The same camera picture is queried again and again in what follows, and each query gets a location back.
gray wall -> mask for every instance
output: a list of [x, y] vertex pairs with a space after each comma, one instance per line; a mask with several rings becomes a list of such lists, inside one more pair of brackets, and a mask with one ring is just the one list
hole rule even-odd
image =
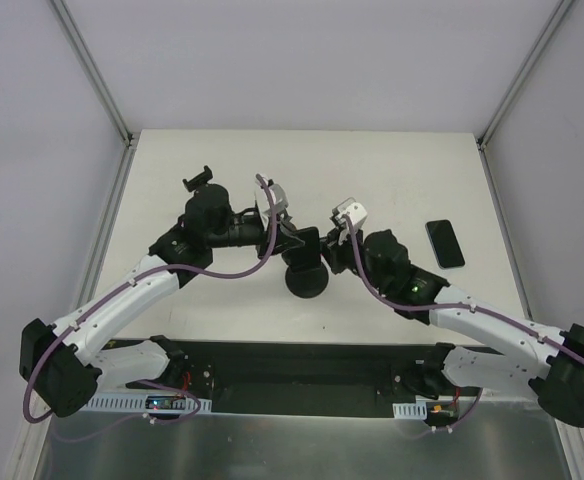
[[51, 10], [0, 1], [0, 478], [23, 326], [68, 311], [122, 146]]
[[68, 0], [130, 127], [481, 133], [557, 0]]
[[533, 313], [584, 325], [584, 1], [488, 155]]

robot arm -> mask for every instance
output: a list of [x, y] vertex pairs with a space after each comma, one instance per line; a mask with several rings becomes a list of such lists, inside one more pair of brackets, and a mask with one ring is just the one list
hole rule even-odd
[[[34, 390], [57, 416], [75, 413], [99, 390], [147, 378], [158, 378], [166, 385], [178, 383], [185, 354], [162, 336], [130, 347], [103, 348], [147, 308], [211, 265], [212, 248], [252, 245], [263, 257], [271, 240], [276, 242], [273, 254], [297, 245], [294, 234], [285, 229], [287, 199], [279, 185], [261, 177], [255, 190], [256, 207], [235, 214], [227, 190], [209, 184], [211, 179], [206, 167], [192, 181], [184, 181], [194, 193], [185, 213], [118, 284], [50, 326], [36, 319], [24, 328], [20, 373], [26, 380], [44, 352], [63, 336], [34, 382]], [[275, 239], [268, 233], [272, 228], [276, 228]], [[188, 268], [168, 267], [177, 265]]]
[[366, 217], [365, 208], [354, 199], [334, 209], [336, 228], [322, 243], [333, 273], [347, 268], [363, 277], [371, 292], [399, 315], [461, 333], [495, 351], [479, 353], [437, 344], [431, 358], [404, 378], [406, 387], [436, 397], [447, 380], [459, 387], [510, 392], [536, 399], [553, 417], [584, 427], [584, 367], [539, 340], [551, 339], [584, 357], [584, 327], [573, 325], [570, 331], [563, 331], [506, 317], [444, 278], [413, 265], [407, 248], [390, 230], [364, 239], [360, 227]]

black plastic part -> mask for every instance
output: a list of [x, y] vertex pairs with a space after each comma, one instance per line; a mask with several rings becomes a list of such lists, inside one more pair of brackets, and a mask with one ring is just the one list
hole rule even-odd
[[321, 262], [319, 230], [308, 227], [295, 230], [294, 235], [302, 245], [281, 255], [288, 265], [285, 284], [297, 297], [314, 298], [326, 289], [329, 282], [328, 270]]
[[[584, 358], [584, 327], [572, 325], [563, 332], [563, 345]], [[549, 357], [545, 380], [534, 378], [529, 385], [539, 396], [539, 405], [554, 418], [584, 428], [584, 366], [564, 353]]]
[[[168, 265], [185, 264], [199, 268], [207, 268], [212, 264], [212, 250], [193, 247], [178, 228], [161, 235], [149, 249], [150, 255], [156, 255]], [[196, 273], [186, 270], [170, 270], [176, 273], [179, 279], [179, 288], [197, 276]]]
[[230, 195], [221, 185], [205, 184], [196, 189], [185, 204], [185, 214], [179, 221], [190, 241], [200, 248], [206, 246], [209, 233], [227, 232], [232, 220]]
[[428, 351], [423, 363], [415, 364], [405, 372], [401, 383], [415, 395], [438, 399], [449, 385], [443, 375], [443, 367], [446, 357], [455, 348], [451, 343], [437, 343]]
[[[52, 329], [38, 318], [23, 329], [19, 373], [26, 381], [30, 380], [37, 362], [56, 338]], [[92, 398], [100, 374], [99, 369], [84, 366], [71, 347], [61, 344], [43, 366], [34, 390], [57, 417], [67, 417]]]
[[[352, 239], [348, 237], [343, 244], [338, 244], [339, 229], [330, 230], [325, 238], [321, 239], [321, 255], [330, 267], [330, 271], [338, 275], [346, 269], [350, 269], [352, 273], [358, 275], [356, 263], [354, 261], [354, 251], [352, 248]], [[363, 230], [356, 232], [356, 242], [363, 258]]]
[[410, 277], [408, 249], [391, 230], [374, 232], [363, 242], [368, 279], [381, 295], [400, 291]]
[[442, 406], [442, 409], [438, 412], [433, 412], [430, 410], [430, 405], [428, 405], [428, 416], [423, 423], [430, 427], [447, 427], [448, 425], [454, 425], [459, 419], [458, 407], [454, 406]]
[[206, 244], [210, 248], [247, 247], [266, 242], [267, 233], [260, 220], [257, 222], [235, 223], [225, 233], [208, 233]]
[[185, 185], [185, 188], [188, 192], [192, 193], [197, 188], [208, 183], [210, 180], [212, 180], [212, 170], [210, 170], [210, 167], [206, 165], [203, 167], [203, 172], [199, 173], [192, 180], [188, 181], [184, 178], [183, 185]]
[[[294, 248], [302, 247], [305, 245], [305, 241], [297, 236], [297, 232], [302, 230], [297, 230], [297, 228], [289, 221], [284, 218], [279, 219], [277, 223], [276, 230], [276, 244], [274, 245], [274, 250], [272, 255], [279, 255], [285, 253]], [[266, 227], [266, 238], [261, 242], [256, 249], [257, 257], [263, 258], [265, 252], [268, 249], [268, 244], [270, 243], [270, 228]]]
[[[117, 347], [134, 343], [116, 342]], [[175, 343], [188, 354], [192, 377], [188, 390], [211, 399], [214, 412], [368, 418], [393, 418], [394, 403], [414, 402], [414, 394], [396, 379], [434, 349], [424, 345]], [[476, 391], [464, 388], [463, 394]], [[450, 383], [440, 392], [454, 393]]]
[[[358, 275], [352, 241], [338, 244], [339, 230], [334, 229], [321, 240], [323, 258], [332, 273], [341, 273], [346, 268]], [[363, 268], [370, 283], [381, 295], [400, 305], [429, 305], [443, 287], [450, 284], [438, 275], [419, 268], [408, 257], [408, 250], [401, 245], [390, 230], [374, 232], [363, 241], [363, 233], [357, 232], [357, 244], [363, 258]], [[429, 312], [395, 312], [408, 319], [430, 324]]]
[[295, 272], [288, 267], [285, 271], [285, 285], [299, 298], [314, 298], [321, 295], [329, 281], [328, 269], [323, 264], [311, 270]]
[[150, 337], [150, 341], [165, 350], [165, 354], [170, 360], [168, 366], [155, 382], [172, 388], [181, 388], [183, 386], [183, 372], [187, 371], [185, 353], [178, 343], [165, 338], [163, 335]]

round black base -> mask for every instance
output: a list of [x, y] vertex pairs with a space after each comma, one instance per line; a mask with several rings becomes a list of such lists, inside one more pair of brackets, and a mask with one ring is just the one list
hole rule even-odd
[[328, 286], [330, 275], [325, 265], [313, 270], [292, 272], [290, 267], [285, 271], [285, 284], [288, 290], [300, 298], [314, 298]]

metal frame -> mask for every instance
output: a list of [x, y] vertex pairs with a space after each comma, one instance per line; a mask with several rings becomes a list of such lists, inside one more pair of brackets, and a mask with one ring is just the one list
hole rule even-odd
[[563, 24], [567, 18], [568, 13], [577, 3], [577, 1], [578, 0], [561, 0], [554, 8], [550, 18], [543, 26], [543, 30], [541, 30], [541, 33], [534, 42], [532, 49], [525, 57], [525, 60], [523, 60], [523, 63], [516, 72], [516, 75], [514, 75], [514, 79], [506, 90], [505, 95], [499, 102], [499, 106], [492, 115], [492, 118], [488, 122], [488, 125], [485, 128], [483, 134], [479, 137], [479, 145], [482, 149], [485, 148], [485, 146], [494, 136], [494, 133], [501, 125], [501, 122], [503, 121], [506, 113], [510, 110], [518, 98], [518, 94], [521, 91], [521, 88], [523, 85], [525, 85], [528, 78], [530, 78], [530, 75], [532, 74], [534, 68], [538, 65], [539, 60], [543, 54], [546, 52], [550, 42], [559, 30], [559, 27]]
[[556, 422], [559, 439], [573, 480], [584, 480], [584, 430]]
[[[88, 265], [83, 275], [77, 298], [73, 304], [74, 308], [78, 308], [87, 302], [96, 289], [101, 265], [103, 265], [112, 228], [114, 227], [114, 220], [121, 204], [121, 197], [123, 196], [135, 152], [136, 138], [132, 138], [131, 144], [123, 152], [116, 175], [112, 179], [112, 184], [109, 188], [110, 193], [99, 220], [97, 235], [90, 249]], [[33, 399], [31, 408], [34, 416], [38, 417], [47, 410], [47, 406], [36, 394], [33, 395]], [[34, 478], [45, 444], [49, 423], [50, 421], [47, 420], [40, 424], [32, 425], [27, 423], [25, 419], [21, 420], [16, 446], [8, 461], [5, 478], [10, 480], [32, 480]]]
[[86, 77], [92, 84], [92, 88], [94, 89], [94, 93], [99, 98], [99, 101], [103, 105], [112, 125], [116, 129], [116, 131], [121, 136], [121, 140], [123, 144], [127, 147], [131, 144], [132, 141], [132, 133], [128, 128], [127, 124], [125, 123], [125, 119], [121, 115], [121, 111], [117, 107], [116, 103], [114, 102], [114, 98], [110, 89], [108, 88], [99, 68], [88, 50], [88, 46], [79, 31], [79, 28], [72, 18], [72, 14], [68, 9], [68, 6], [65, 4], [64, 0], [48, 0], [54, 15], [56, 16], [59, 24], [61, 25], [61, 29], [65, 34], [68, 43], [74, 50], [76, 57], [85, 72]]
[[481, 157], [481, 163], [483, 164], [483, 171], [485, 173], [485, 178], [488, 182], [488, 188], [490, 190], [490, 196], [492, 197], [492, 203], [494, 204], [494, 209], [496, 210], [496, 218], [499, 222], [499, 227], [501, 228], [501, 235], [503, 236], [503, 241], [505, 242], [505, 250], [508, 254], [508, 259], [510, 260], [510, 267], [512, 268], [512, 273], [514, 274], [514, 283], [516, 284], [517, 292], [519, 293], [519, 298], [521, 299], [521, 306], [527, 318], [532, 319], [532, 310], [530, 309], [530, 302], [528, 301], [528, 296], [523, 287], [523, 280], [521, 279], [521, 270], [519, 269], [519, 264], [514, 255], [514, 248], [512, 247], [512, 238], [510, 236], [510, 229], [508, 228], [507, 218], [505, 216], [505, 211], [503, 209], [503, 202], [501, 202], [501, 197], [499, 196], [499, 190], [494, 181], [494, 176], [490, 170], [490, 162], [488, 161], [485, 149], [482, 149], [479, 145], [479, 156]]

